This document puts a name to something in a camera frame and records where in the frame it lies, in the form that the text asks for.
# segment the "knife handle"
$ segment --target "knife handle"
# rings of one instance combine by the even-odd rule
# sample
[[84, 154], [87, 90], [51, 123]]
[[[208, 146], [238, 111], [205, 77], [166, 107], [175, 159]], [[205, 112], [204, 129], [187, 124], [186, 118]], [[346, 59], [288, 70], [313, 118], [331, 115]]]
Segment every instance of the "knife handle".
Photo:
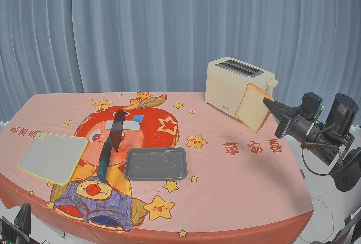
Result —
[[111, 139], [108, 137], [103, 145], [99, 157], [98, 179], [102, 183], [106, 183], [106, 171], [111, 160]]

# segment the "knife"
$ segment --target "knife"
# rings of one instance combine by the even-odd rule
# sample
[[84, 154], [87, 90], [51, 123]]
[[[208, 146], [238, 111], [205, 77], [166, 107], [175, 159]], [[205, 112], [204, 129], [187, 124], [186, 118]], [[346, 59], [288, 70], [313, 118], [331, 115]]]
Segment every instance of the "knife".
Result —
[[106, 139], [106, 142], [103, 145], [102, 151], [99, 157], [98, 165], [98, 179], [102, 183], [106, 183], [106, 171], [109, 167], [111, 160], [111, 148], [118, 152], [120, 140], [123, 133], [123, 121], [125, 120], [125, 112], [122, 110], [117, 111], [115, 115], [113, 124], [111, 126], [111, 131], [109, 137]]

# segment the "cartoon girl illustration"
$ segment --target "cartoon girl illustration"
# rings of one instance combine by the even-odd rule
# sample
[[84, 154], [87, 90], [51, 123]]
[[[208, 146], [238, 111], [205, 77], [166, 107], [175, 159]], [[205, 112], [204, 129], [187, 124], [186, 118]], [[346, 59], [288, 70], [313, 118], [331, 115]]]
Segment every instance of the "cartoon girl illustration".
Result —
[[[134, 104], [131, 103], [128, 107], [95, 111], [78, 126], [75, 136], [86, 137], [89, 143], [67, 186], [48, 183], [53, 186], [50, 201], [55, 203], [56, 211], [71, 219], [117, 231], [130, 231], [143, 223], [146, 203], [132, 197], [131, 183], [123, 175], [127, 152], [137, 147], [172, 147], [179, 139], [179, 125], [174, 116], [155, 108], [165, 102], [166, 95], [145, 96], [138, 97], [136, 107], [130, 107]], [[120, 109], [125, 111], [126, 121], [132, 120], [134, 115], [144, 118], [139, 130], [123, 131], [118, 152], [111, 151], [106, 184], [102, 184], [97, 178], [99, 156]]]

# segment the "table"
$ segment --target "table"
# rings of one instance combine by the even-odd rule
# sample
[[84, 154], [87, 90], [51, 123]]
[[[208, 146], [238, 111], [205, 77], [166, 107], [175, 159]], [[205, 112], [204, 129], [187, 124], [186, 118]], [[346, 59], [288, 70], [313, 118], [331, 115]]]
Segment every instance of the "table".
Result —
[[[79, 185], [98, 181], [98, 146], [119, 109], [126, 120], [144, 119], [140, 130], [124, 131], [119, 152], [112, 151], [111, 197], [79, 195]], [[205, 104], [204, 93], [34, 95], [0, 134], [0, 199], [8, 209], [28, 202], [44, 222], [99, 244], [293, 243], [313, 206], [286, 141], [275, 139], [276, 127], [270, 115], [255, 134]], [[39, 131], [89, 139], [68, 186], [17, 168]], [[124, 178], [130, 148], [172, 146], [186, 149], [184, 180]]]

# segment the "chinese characters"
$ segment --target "chinese characters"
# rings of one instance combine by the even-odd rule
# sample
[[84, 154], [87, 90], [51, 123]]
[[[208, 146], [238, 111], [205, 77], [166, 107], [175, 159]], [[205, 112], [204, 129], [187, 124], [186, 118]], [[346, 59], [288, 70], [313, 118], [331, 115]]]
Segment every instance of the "chinese characters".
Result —
[[282, 152], [282, 146], [279, 145], [278, 139], [272, 138], [267, 141], [270, 143], [270, 149], [272, 149], [274, 153]]
[[231, 154], [232, 156], [236, 155], [236, 153], [239, 153], [238, 151], [238, 145], [239, 143], [233, 142], [225, 142], [223, 145], [226, 147], [226, 154]]
[[[10, 132], [16, 134], [18, 131], [19, 131], [20, 127], [19, 126], [13, 126], [10, 130]], [[20, 130], [20, 132], [18, 133], [18, 135], [20, 136], [25, 136], [25, 133], [28, 131], [28, 129], [26, 128], [22, 128]], [[39, 133], [40, 131], [33, 131], [31, 130], [31, 132], [27, 135], [28, 137], [31, 137], [31, 138], [35, 138], [36, 134]]]
[[258, 154], [258, 153], [262, 153], [263, 149], [261, 148], [261, 144], [257, 143], [255, 141], [250, 141], [251, 143], [247, 144], [248, 147], [250, 147], [251, 152]]

